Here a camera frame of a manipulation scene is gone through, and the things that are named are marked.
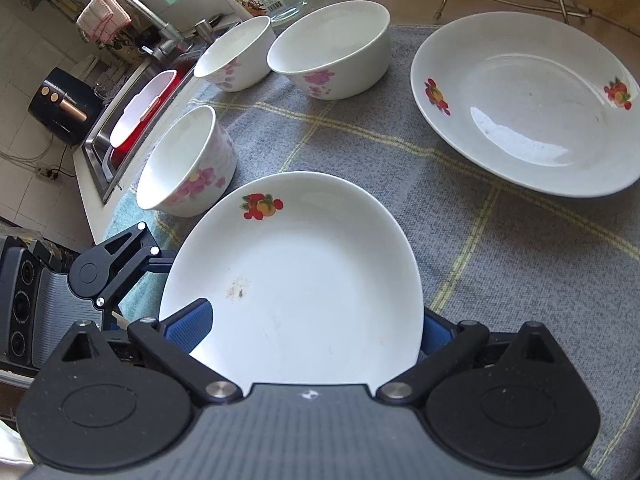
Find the white plate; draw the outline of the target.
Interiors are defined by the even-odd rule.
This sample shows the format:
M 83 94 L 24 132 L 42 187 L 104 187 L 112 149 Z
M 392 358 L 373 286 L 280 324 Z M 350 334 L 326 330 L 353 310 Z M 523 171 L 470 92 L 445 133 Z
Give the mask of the white plate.
M 203 298 L 213 326 L 193 356 L 241 389 L 376 389 L 416 364 L 422 283 L 397 221 L 371 194 L 318 172 L 238 188 L 198 222 L 160 316 Z
M 477 166 L 531 190 L 601 197 L 639 179 L 639 84 L 575 27 L 518 12 L 460 18 L 411 65 L 422 115 Z

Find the white floral bowl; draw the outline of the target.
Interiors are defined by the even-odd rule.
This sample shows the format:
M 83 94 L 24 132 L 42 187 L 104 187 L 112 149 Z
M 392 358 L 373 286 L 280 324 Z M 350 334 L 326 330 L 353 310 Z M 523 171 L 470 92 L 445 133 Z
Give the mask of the white floral bowl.
M 137 185 L 137 204 L 180 218 L 196 217 L 228 188 L 238 155 L 216 110 L 200 105 L 180 117 L 157 143 Z
M 271 70 L 318 100 L 342 100 L 374 86 L 390 66 L 390 11 L 350 0 L 288 27 L 267 55 Z
M 271 73 L 268 52 L 276 40 L 268 16 L 256 16 L 220 36 L 198 59 L 193 75 L 225 92 L 253 87 Z

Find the grey checked dish towel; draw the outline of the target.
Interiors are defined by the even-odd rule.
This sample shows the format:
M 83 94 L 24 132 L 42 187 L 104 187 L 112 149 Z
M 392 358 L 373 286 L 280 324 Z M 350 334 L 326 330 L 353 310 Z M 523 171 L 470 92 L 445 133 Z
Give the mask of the grey checked dish towel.
M 579 455 L 598 479 L 639 472 L 639 185 L 605 197 L 553 197 L 498 178 L 456 154 L 429 126 L 411 90 L 411 63 L 429 28 L 390 32 L 392 58 L 371 89 L 341 101 L 307 96 L 270 74 L 228 93 L 194 78 L 157 126 L 166 132 L 209 105 L 230 136 L 238 166 L 221 198 L 288 172 L 346 180 L 394 217 L 416 257 L 423 318 L 473 320 L 479 332 L 526 330 L 527 347 L 547 346 L 544 365 L 568 359 L 596 401 L 587 429 L 570 394 L 560 426 L 586 438 Z M 177 252 L 196 217 L 143 210 L 138 181 L 126 185 L 103 237 L 139 222 Z M 168 274 L 149 275 L 120 307 L 130 320 L 161 318 Z

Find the white floral bowl front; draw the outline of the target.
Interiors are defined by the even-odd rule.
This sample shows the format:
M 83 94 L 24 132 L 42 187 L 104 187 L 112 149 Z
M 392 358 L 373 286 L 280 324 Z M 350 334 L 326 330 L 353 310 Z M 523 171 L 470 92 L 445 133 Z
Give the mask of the white floral bowl front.
M 196 217 L 228 188 L 238 155 L 216 110 L 200 105 L 180 117 L 157 143 L 137 185 L 137 204 L 180 218 Z

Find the black air fryer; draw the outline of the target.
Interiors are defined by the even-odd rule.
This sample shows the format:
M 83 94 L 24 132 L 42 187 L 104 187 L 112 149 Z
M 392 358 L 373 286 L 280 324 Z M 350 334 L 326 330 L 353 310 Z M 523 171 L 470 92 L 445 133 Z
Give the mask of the black air fryer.
M 57 67 L 44 78 L 28 107 L 33 118 L 68 146 L 85 140 L 103 110 L 93 88 Z

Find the red basin in sink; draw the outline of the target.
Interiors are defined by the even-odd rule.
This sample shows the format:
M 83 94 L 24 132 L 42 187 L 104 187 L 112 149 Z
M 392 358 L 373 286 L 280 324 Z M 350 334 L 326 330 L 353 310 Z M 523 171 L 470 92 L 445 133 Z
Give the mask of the red basin in sink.
M 125 106 L 110 135 L 112 151 L 108 160 L 115 169 L 185 74 L 185 70 L 175 68 L 158 73 Z

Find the steel sink faucet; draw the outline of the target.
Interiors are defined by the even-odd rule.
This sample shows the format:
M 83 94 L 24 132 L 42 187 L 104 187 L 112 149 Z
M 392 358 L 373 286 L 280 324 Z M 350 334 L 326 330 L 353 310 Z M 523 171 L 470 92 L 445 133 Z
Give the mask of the steel sink faucet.
M 152 27 L 158 40 L 152 44 L 142 44 L 140 49 L 145 50 L 157 61 L 167 61 L 175 55 L 186 53 L 191 45 L 173 24 L 165 21 L 141 0 L 116 0 L 125 3 L 126 10 L 133 10 L 144 24 Z

